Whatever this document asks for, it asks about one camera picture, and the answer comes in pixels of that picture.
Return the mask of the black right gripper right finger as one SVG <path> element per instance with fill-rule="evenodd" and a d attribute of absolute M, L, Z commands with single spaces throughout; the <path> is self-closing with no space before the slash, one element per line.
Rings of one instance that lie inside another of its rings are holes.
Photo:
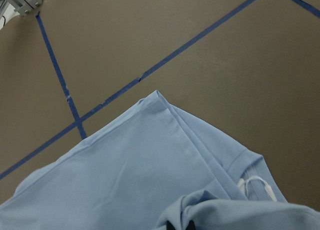
<path fill-rule="evenodd" d="M 189 219 L 187 230 L 196 230 L 196 225 L 193 218 Z"/>

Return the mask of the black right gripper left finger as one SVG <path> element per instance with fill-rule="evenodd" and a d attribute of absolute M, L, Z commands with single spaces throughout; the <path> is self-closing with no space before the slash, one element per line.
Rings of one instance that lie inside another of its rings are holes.
<path fill-rule="evenodd" d="M 166 230 L 174 230 L 174 226 L 169 221 L 166 222 Z"/>

